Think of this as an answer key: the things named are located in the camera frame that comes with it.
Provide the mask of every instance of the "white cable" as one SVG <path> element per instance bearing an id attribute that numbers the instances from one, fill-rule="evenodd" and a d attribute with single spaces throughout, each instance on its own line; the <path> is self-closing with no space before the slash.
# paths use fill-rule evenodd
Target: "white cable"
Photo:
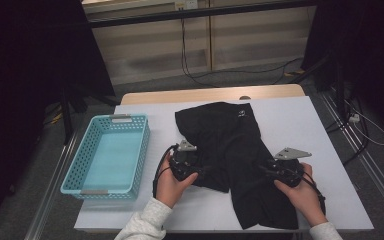
<path id="1" fill-rule="evenodd" d="M 369 121 L 371 124 L 373 124 L 375 127 L 377 127 L 383 134 L 384 134 L 384 130 L 379 127 L 376 123 L 374 123 L 372 120 L 370 120 L 368 117 L 364 116 L 363 114 L 361 114 L 359 111 L 357 111 L 348 101 L 345 101 L 356 113 L 358 113 L 361 117 L 363 117 L 364 119 L 366 119 L 367 121 Z M 384 143 L 380 143 L 380 142 L 376 142 L 375 140 L 371 139 L 370 137 L 366 136 L 358 127 L 357 127 L 357 124 L 355 124 L 354 122 L 354 127 L 357 129 L 357 131 L 359 131 L 361 133 L 361 135 L 363 135 L 365 138 L 367 138 L 369 141 L 371 141 L 372 143 L 375 143 L 377 145 L 380 145 L 380 146 L 384 146 Z"/>

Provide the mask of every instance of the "metal frame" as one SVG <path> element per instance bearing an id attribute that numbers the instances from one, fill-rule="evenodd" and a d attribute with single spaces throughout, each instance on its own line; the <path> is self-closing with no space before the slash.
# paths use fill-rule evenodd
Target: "metal frame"
<path id="1" fill-rule="evenodd" d="M 77 126 L 81 126 L 84 121 L 84 116 L 81 117 L 76 123 Z M 64 145 L 61 156 L 58 160 L 55 171 L 52 175 L 51 181 L 46 189 L 45 195 L 43 196 L 38 209 L 36 210 L 36 214 L 29 226 L 27 234 L 24 240 L 39 240 L 42 235 L 43 228 L 45 227 L 46 220 L 48 219 L 48 215 L 52 209 L 52 205 L 54 203 L 54 199 L 59 191 L 59 186 L 64 179 L 64 174 L 70 163 L 70 158 L 73 156 L 75 151 L 74 146 L 76 146 L 77 141 L 79 139 L 79 127 L 77 127 L 70 138 L 68 144 Z"/>
<path id="2" fill-rule="evenodd" d="M 334 119 L 338 119 L 337 125 L 342 126 L 343 122 L 340 118 L 340 115 L 335 111 L 337 106 L 334 104 L 334 100 L 330 96 L 325 96 L 323 94 L 323 99 L 324 103 L 332 115 Z M 347 139 L 349 142 L 351 148 L 357 152 L 359 146 L 361 146 L 362 141 L 361 139 L 357 136 L 356 132 L 354 131 L 353 128 L 351 128 L 349 125 L 346 125 L 341 128 L 342 134 L 344 137 Z M 375 160 L 373 157 L 370 155 L 369 151 L 365 149 L 359 156 L 359 160 L 363 167 L 366 169 L 367 173 L 375 183 L 376 187 L 378 188 L 379 192 L 382 194 L 384 198 L 384 174 L 379 168 L 379 166 L 376 164 Z"/>
<path id="3" fill-rule="evenodd" d="M 309 7 L 316 6 L 319 3 L 324 2 L 322 0 L 282 0 L 268 3 L 257 3 L 247 5 L 235 5 L 227 7 L 211 7 L 192 9 L 184 11 L 172 11 L 165 13 L 147 14 L 134 17 L 119 17 L 119 18 L 107 18 L 90 20 L 89 25 L 92 28 L 112 27 L 120 25 L 129 25 L 137 23 L 147 22 L 159 22 L 175 19 L 208 17 L 226 14 L 247 13 L 247 12 L 260 12 L 269 10 L 280 10 L 287 8 Z"/>

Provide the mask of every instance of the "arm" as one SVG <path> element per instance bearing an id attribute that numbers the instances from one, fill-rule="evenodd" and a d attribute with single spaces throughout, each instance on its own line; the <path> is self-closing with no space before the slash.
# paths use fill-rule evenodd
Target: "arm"
<path id="1" fill-rule="evenodd" d="M 302 163 L 302 165 L 304 171 L 311 177 L 313 174 L 311 166 L 306 163 Z M 311 181 L 309 176 L 304 174 L 304 177 Z M 310 234 L 315 240 L 342 239 L 333 224 L 329 223 L 323 214 L 317 194 L 310 185 L 301 181 L 298 186 L 291 188 L 278 180 L 275 180 L 274 184 L 307 219 L 311 226 Z"/>
<path id="2" fill-rule="evenodd" d="M 198 177 L 198 174 L 194 173 L 182 182 L 177 181 L 171 172 L 169 159 L 170 153 L 165 156 L 160 168 L 156 199 L 151 198 L 143 212 L 134 213 L 115 240 L 164 238 L 166 231 L 162 228 L 163 223 L 171 214 L 183 191 Z"/>

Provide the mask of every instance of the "white sweater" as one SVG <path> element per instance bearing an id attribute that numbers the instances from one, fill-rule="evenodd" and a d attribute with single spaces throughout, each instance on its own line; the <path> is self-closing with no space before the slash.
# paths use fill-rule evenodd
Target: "white sweater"
<path id="1" fill-rule="evenodd" d="M 162 229 L 163 223 L 173 210 L 155 198 L 151 198 L 143 212 L 134 213 L 126 227 L 121 230 L 115 240 L 163 239 L 166 231 Z M 322 223 L 310 229 L 314 240 L 340 240 L 338 232 L 332 223 Z"/>

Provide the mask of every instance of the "wall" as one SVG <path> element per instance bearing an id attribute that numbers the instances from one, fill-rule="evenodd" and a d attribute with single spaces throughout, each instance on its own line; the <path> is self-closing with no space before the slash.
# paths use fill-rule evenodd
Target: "wall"
<path id="1" fill-rule="evenodd" d="M 83 6 L 89 19 L 174 10 L 174 1 L 168 0 L 87 1 Z M 111 9 L 109 3 L 116 5 L 112 11 L 108 11 Z M 198 4 L 202 8 L 238 3 L 201 0 Z M 189 72 L 284 62 L 302 57 L 314 11 L 314 7 L 304 7 L 186 19 L 185 49 Z M 96 28 L 93 33 L 113 85 L 184 74 L 180 20 Z"/>

